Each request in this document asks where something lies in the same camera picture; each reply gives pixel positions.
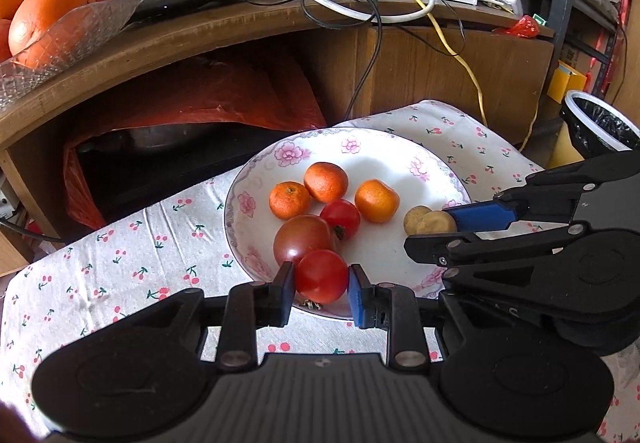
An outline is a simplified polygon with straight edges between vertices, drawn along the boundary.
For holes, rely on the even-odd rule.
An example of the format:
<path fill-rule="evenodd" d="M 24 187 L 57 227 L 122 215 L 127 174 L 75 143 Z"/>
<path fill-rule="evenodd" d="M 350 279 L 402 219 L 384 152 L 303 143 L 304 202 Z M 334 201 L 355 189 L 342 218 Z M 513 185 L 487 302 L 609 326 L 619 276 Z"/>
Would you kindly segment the small yellow potato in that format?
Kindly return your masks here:
<path fill-rule="evenodd" d="M 404 229 L 406 234 L 411 236 L 454 233 L 458 227 L 448 212 L 416 206 L 405 214 Z"/>

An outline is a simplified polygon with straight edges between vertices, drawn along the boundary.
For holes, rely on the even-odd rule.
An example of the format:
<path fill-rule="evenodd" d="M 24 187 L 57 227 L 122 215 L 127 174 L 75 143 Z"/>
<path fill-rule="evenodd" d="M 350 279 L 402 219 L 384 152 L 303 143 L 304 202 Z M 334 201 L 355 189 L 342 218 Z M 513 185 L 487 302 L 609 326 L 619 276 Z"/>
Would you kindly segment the orange mandarin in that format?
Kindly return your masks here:
<path fill-rule="evenodd" d="M 364 220 L 383 224 L 393 219 L 400 196 L 383 181 L 371 179 L 360 184 L 355 193 L 355 205 Z"/>

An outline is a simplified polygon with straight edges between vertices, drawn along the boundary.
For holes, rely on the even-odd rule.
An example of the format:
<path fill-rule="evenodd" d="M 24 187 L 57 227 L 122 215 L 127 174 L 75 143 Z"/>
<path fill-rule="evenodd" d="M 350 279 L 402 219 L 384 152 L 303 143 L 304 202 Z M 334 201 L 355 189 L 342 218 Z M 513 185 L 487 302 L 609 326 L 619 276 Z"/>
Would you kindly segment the small red tomato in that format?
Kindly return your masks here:
<path fill-rule="evenodd" d="M 360 228 L 360 212 L 348 200 L 334 200 L 326 204 L 320 212 L 320 217 L 332 227 L 340 241 L 348 241 Z"/>

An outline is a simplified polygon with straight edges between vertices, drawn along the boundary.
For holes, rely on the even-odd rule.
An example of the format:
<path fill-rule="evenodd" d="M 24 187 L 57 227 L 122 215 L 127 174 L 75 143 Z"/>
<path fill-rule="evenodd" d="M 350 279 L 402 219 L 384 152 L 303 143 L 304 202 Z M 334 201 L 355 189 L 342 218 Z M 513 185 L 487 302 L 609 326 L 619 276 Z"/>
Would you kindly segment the bright red tomato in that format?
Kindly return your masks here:
<path fill-rule="evenodd" d="M 347 264 L 332 250 L 318 249 L 308 252 L 296 265 L 296 291 L 315 303 L 335 302 L 343 296 L 347 285 Z"/>

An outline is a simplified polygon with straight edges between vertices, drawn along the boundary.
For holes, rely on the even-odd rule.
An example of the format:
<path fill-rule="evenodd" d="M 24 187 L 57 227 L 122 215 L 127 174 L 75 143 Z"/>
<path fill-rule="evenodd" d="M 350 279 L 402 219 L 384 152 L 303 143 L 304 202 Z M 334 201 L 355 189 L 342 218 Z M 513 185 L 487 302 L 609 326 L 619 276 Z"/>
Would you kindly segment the dark red tomato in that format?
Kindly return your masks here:
<path fill-rule="evenodd" d="M 299 263 L 307 253 L 328 249 L 338 252 L 337 238 L 331 226 L 319 216 L 303 215 L 286 221 L 274 237 L 273 255 L 277 265 Z"/>

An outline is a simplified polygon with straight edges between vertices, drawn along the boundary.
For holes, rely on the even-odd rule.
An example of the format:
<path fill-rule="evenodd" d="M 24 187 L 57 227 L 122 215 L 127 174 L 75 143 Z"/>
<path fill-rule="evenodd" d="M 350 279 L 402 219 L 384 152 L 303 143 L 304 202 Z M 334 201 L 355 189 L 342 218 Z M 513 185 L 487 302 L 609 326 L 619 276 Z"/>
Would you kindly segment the white floral plate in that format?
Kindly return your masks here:
<path fill-rule="evenodd" d="M 348 175 L 345 197 L 378 179 L 400 197 L 393 219 L 361 223 L 356 236 L 341 244 L 348 263 L 363 267 L 373 284 L 411 288 L 433 298 L 440 288 L 439 267 L 412 261 L 405 253 L 405 214 L 414 206 L 435 210 L 469 203 L 462 182 L 438 156 L 418 143 L 385 131 L 330 128 L 282 139 L 252 157 L 233 180 L 224 204 L 224 232 L 235 261 L 251 278 L 270 281 L 278 270 L 273 241 L 282 222 L 270 211 L 268 197 L 282 181 L 302 181 L 318 162 L 340 166 Z"/>

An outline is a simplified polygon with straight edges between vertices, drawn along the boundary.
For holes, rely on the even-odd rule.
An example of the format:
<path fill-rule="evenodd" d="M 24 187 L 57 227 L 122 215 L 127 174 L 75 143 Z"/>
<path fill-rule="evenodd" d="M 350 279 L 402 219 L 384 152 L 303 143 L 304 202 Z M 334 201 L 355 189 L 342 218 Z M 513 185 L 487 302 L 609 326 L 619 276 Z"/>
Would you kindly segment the yellow box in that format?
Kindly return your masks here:
<path fill-rule="evenodd" d="M 561 104 L 570 91 L 582 91 L 587 85 L 587 76 L 575 70 L 574 67 L 558 62 L 551 76 L 547 89 L 547 96 L 554 102 Z"/>

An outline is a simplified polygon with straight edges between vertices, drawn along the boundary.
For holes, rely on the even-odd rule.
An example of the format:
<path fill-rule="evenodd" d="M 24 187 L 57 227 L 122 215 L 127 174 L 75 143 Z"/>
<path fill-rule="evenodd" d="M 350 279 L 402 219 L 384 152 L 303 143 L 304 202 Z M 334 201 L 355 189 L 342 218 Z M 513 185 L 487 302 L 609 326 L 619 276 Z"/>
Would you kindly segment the mandarin on plate right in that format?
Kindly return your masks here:
<path fill-rule="evenodd" d="M 340 166 L 319 162 L 307 168 L 304 184 L 314 200 L 327 204 L 346 195 L 349 181 L 348 175 Z"/>

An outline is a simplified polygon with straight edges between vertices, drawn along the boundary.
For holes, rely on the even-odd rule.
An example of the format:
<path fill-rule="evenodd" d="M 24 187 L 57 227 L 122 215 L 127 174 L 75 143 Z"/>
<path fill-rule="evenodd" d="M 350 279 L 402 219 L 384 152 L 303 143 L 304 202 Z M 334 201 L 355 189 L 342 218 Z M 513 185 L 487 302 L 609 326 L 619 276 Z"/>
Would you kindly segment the mandarin on plate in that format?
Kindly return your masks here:
<path fill-rule="evenodd" d="M 269 208 L 278 219 L 290 220 L 308 214 L 311 196 L 305 185 L 295 181 L 284 181 L 271 190 Z"/>
<path fill-rule="evenodd" d="M 346 195 L 349 181 L 348 175 L 340 166 L 319 162 L 307 168 L 304 184 L 314 200 L 327 204 Z"/>

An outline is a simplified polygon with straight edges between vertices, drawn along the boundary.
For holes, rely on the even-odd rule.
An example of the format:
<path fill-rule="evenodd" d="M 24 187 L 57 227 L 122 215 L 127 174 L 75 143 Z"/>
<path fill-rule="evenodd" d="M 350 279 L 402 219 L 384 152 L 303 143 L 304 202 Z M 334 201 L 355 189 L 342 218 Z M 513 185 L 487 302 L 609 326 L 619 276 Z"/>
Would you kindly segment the mandarin on plate left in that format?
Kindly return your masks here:
<path fill-rule="evenodd" d="M 308 214 L 311 196 L 305 185 L 295 181 L 284 181 L 271 190 L 269 208 L 278 219 L 290 220 Z"/>

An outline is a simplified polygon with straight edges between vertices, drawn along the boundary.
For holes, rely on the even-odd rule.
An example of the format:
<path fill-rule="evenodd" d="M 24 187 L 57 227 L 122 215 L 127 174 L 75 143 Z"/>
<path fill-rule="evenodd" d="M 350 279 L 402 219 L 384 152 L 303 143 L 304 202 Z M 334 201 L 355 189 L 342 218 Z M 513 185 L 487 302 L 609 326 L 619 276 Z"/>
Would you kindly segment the small red bag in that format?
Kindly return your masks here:
<path fill-rule="evenodd" d="M 511 27 L 496 28 L 494 33 L 526 39 L 536 38 L 539 35 L 539 25 L 531 16 L 523 15 Z"/>

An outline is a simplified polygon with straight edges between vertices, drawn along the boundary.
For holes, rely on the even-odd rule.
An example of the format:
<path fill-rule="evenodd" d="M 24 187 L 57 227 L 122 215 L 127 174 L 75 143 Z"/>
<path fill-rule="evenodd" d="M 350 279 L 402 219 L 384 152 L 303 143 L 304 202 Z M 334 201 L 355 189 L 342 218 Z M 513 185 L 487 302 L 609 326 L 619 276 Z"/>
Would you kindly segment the wooden curved desk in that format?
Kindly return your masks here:
<path fill-rule="evenodd" d="M 258 63 L 297 63 L 331 124 L 434 99 L 486 119 L 506 140 L 523 140 L 553 64 L 551 33 L 509 36 L 512 18 L 491 10 L 437 7 L 434 17 L 436 28 L 420 22 L 382 34 L 369 27 L 332 32 L 312 25 L 296 3 L 241 2 L 132 26 L 2 112 L 2 169 L 44 233 L 84 235 L 67 213 L 62 176 L 63 145 L 74 119 L 107 107 L 111 88 L 210 51 Z M 456 41 L 455 21 L 465 27 L 460 60 L 427 47 L 435 29 Z"/>

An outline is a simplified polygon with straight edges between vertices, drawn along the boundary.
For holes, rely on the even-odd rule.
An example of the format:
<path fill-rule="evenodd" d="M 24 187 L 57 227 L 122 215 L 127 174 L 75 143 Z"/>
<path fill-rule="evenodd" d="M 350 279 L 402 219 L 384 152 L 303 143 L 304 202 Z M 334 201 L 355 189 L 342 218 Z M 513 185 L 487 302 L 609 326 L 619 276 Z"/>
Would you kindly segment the red plastic bag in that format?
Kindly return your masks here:
<path fill-rule="evenodd" d="M 116 185 L 134 175 L 118 154 L 107 170 L 96 157 L 98 182 L 80 161 L 80 144 L 108 133 L 165 126 L 243 124 L 274 131 L 304 131 L 326 125 L 311 85 L 299 64 L 251 60 L 244 55 L 212 54 L 175 62 L 106 90 L 73 109 L 74 131 L 63 151 L 66 212 L 74 221 L 99 229 L 108 221 L 99 208 L 99 188 L 116 194 Z"/>

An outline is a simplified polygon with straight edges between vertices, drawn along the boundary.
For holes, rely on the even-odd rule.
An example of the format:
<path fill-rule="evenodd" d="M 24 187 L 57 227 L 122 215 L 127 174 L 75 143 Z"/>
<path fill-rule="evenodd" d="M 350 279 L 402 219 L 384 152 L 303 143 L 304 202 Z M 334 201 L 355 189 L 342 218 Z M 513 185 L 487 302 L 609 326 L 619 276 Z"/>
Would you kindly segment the glass fruit bowl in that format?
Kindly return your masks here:
<path fill-rule="evenodd" d="M 117 36 L 141 1 L 106 0 L 71 10 L 37 41 L 3 61 L 2 111 Z"/>

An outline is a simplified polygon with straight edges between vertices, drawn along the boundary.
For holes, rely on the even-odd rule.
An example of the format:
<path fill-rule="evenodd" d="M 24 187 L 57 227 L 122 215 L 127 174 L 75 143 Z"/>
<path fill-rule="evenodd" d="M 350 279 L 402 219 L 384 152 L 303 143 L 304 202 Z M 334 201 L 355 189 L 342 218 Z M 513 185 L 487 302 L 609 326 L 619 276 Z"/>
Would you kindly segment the large orange front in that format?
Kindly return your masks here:
<path fill-rule="evenodd" d="M 85 36 L 87 10 L 58 21 L 73 10 L 96 0 L 24 0 L 9 30 L 9 47 L 15 61 L 31 70 L 50 65 L 51 60 L 70 53 Z"/>

